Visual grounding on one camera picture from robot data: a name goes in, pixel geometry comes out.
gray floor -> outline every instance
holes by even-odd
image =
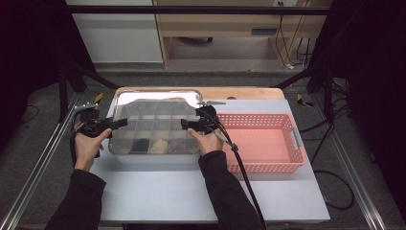
[[[293,70],[281,69],[266,39],[216,37],[213,43],[187,38],[175,40],[167,69],[148,64],[143,68],[137,68],[137,72],[131,69],[133,66],[127,66],[129,68],[125,71],[120,71],[117,66],[113,67],[101,69],[101,75],[118,84],[138,86],[269,86],[302,70],[301,65],[296,66]],[[105,92],[101,102],[101,116],[105,115],[114,91],[100,87],[91,80],[87,80],[87,82],[90,86],[82,95],[81,103],[91,102],[98,92]],[[305,83],[306,80],[301,80],[284,90],[284,95],[289,101],[299,129],[311,127],[323,121],[316,106],[307,107],[297,104],[297,93],[302,94],[305,102],[313,102],[314,99],[321,98],[319,94],[307,94],[304,89]],[[57,85],[54,84],[34,92],[29,99],[29,104],[39,108],[38,115],[32,121],[16,129],[12,134],[12,141],[0,155],[1,219],[11,208],[23,188],[56,127],[59,112]],[[345,105],[345,102],[339,101],[336,108],[342,105]],[[356,125],[347,116],[348,112],[345,110],[342,116],[335,119],[334,131],[345,147],[352,165],[386,228],[406,229],[406,224],[396,209],[380,170],[371,162],[369,149]],[[28,107],[22,120],[29,119],[34,114],[35,110]],[[309,158],[313,156],[320,143],[313,139],[321,138],[326,130],[325,126],[321,126],[302,134]],[[333,146],[331,138],[331,136],[328,137],[323,143],[313,168],[328,170],[346,178],[346,172],[337,157],[339,154]],[[20,225],[35,224],[31,226],[39,226],[40,229],[46,223],[64,197],[71,171],[68,135],[65,133],[21,217]],[[322,193],[329,197],[332,204],[344,206],[350,202],[350,192],[342,182],[325,174],[316,174],[316,177]],[[288,223],[288,225],[301,226],[306,229],[371,229],[362,207],[357,201],[346,211],[328,207],[330,221],[318,224]],[[269,229],[282,229],[285,226],[286,223],[274,223],[269,226]]]

basket handle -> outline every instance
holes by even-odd
[[[302,143],[299,141],[301,134],[299,133],[299,130],[296,127],[293,127],[291,131],[291,136],[293,139],[293,145],[295,146],[295,149],[297,150],[299,147],[302,147]]]

aluminum rail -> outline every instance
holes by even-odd
[[[275,15],[328,15],[343,13],[324,7],[217,7],[217,6],[38,6],[46,12],[69,13],[128,13],[128,14],[275,14]]]
[[[71,99],[71,102],[69,104],[69,112],[67,116],[61,123],[57,124],[54,133],[49,139],[45,149],[42,151],[23,189],[21,190],[10,210],[6,213],[6,216],[3,218],[0,224],[1,230],[12,230],[17,226],[18,221],[20,221],[21,216],[23,215],[28,203],[30,202],[31,197],[34,194],[36,186],[38,185],[42,175],[47,169],[49,162],[51,161],[51,158],[56,150],[56,147],[59,144],[61,137],[63,136],[63,133],[66,130],[66,127],[68,127],[68,125],[70,124],[69,121],[71,120],[75,112],[74,106],[78,103],[80,97],[81,95],[77,93],[73,95],[73,98]]]
[[[311,96],[312,101],[316,105],[320,115],[323,119],[326,117],[324,116],[324,112],[322,109],[322,103],[320,99],[314,95]],[[343,168],[343,171],[349,180],[349,184],[351,185],[355,198],[358,201],[358,204],[364,214],[365,220],[367,221],[368,225],[372,230],[385,230],[386,226],[382,220],[382,217],[379,215],[373,201],[365,188],[364,184],[362,183],[361,178],[359,177],[356,169],[352,165],[349,155],[347,154],[343,144],[340,141],[340,137],[338,136],[336,131],[331,132],[331,140],[332,144],[337,150],[337,157]]]

black sleeve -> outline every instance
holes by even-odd
[[[105,182],[96,175],[74,170],[66,197],[59,204],[46,230],[98,229]]]
[[[241,184],[227,170],[224,151],[212,151],[199,159],[200,170],[221,230],[263,230],[257,211]]]

hand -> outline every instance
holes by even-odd
[[[99,149],[104,150],[102,141],[112,132],[111,128],[106,129],[95,138],[87,137],[82,133],[77,133],[75,137],[75,148],[77,153],[76,170],[90,171],[96,154]]]
[[[223,150],[224,143],[215,136],[214,131],[208,135],[200,135],[194,129],[188,128],[188,133],[197,141],[197,144],[199,144],[202,155],[214,150]]]

